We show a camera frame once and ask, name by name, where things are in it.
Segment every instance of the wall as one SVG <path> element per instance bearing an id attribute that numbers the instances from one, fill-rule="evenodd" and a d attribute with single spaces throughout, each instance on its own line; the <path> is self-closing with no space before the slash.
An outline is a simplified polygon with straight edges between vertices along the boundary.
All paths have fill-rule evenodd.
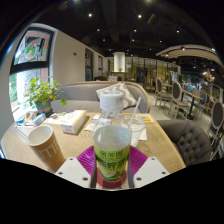
<path id="1" fill-rule="evenodd" d="M 93 77 L 96 77 L 98 76 L 98 56 L 103 58 L 104 66 L 107 58 L 67 34 L 58 31 L 53 57 L 54 79 L 57 79 L 61 84 L 84 82 L 86 48 L 93 52 Z"/>
<path id="2" fill-rule="evenodd" d="M 17 39 L 10 46 L 8 54 L 0 67 L 0 139 L 14 122 L 9 100 L 9 72 L 14 52 L 22 38 L 23 32 L 18 35 Z"/>

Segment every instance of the paper cup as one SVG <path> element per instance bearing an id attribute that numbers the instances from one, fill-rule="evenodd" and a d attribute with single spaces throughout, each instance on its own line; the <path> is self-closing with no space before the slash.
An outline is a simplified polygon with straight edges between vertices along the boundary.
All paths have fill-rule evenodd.
<path id="1" fill-rule="evenodd" d="M 36 156 L 53 172 L 65 162 L 51 126 L 42 125 L 32 130 L 27 141 Z"/>

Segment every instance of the bottle label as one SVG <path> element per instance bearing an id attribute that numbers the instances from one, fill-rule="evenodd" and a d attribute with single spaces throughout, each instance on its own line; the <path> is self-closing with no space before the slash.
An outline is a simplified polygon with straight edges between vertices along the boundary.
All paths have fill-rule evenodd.
<path id="1" fill-rule="evenodd" d="M 94 143 L 94 150 L 102 177 L 107 181 L 119 180 L 124 174 L 130 144 L 116 151 L 107 151 Z"/>

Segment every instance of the white chair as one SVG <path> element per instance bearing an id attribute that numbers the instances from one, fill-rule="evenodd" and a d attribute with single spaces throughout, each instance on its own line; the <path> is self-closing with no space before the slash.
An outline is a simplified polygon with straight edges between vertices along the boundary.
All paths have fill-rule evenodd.
<path id="1" fill-rule="evenodd" d="M 164 91 L 163 89 L 163 83 L 161 81 L 160 78 L 156 78 L 156 86 L 157 86 L 157 97 L 156 97 L 156 103 L 155 106 L 157 104 L 157 100 L 160 99 L 160 107 L 161 108 L 161 102 L 162 100 L 164 100 L 164 106 L 166 104 L 166 101 L 171 101 L 172 97 L 170 95 L 167 94 L 167 92 Z"/>
<path id="2" fill-rule="evenodd" d="M 177 117 L 177 113 L 178 113 L 179 108 L 188 110 L 188 112 L 186 113 L 186 116 L 185 116 L 185 117 L 187 117 L 187 114 L 189 113 L 190 107 L 188 106 L 188 104 L 181 101 L 182 88 L 181 88 L 180 83 L 177 82 L 177 81 L 174 81 L 173 84 L 172 84 L 172 95 L 173 96 L 172 96 L 172 101 L 171 101 L 171 105 L 170 105 L 169 114 L 170 114 L 171 108 L 174 104 L 176 106 L 176 110 L 177 110 L 174 119 L 176 119 L 176 117 Z"/>

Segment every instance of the straw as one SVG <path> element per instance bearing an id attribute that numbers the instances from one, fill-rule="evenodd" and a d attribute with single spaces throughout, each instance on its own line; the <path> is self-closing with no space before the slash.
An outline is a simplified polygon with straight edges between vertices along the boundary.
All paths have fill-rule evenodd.
<path id="1" fill-rule="evenodd" d="M 130 120 L 130 122 L 129 122 L 129 125 L 130 125 L 130 126 L 131 126 L 131 123 L 132 123 L 132 121 L 133 121 L 133 119 L 134 119 L 134 117 L 135 117 L 135 114 L 136 114 L 136 111 L 137 111 L 137 109 L 138 109 L 138 106 L 139 106 L 139 104 L 140 104 L 141 99 L 142 99 L 141 97 L 138 98 L 138 102 L 137 102 L 137 104 L 136 104 L 135 110 L 134 110 L 133 115 L 132 115 L 132 117 L 131 117 L 131 120 Z"/>

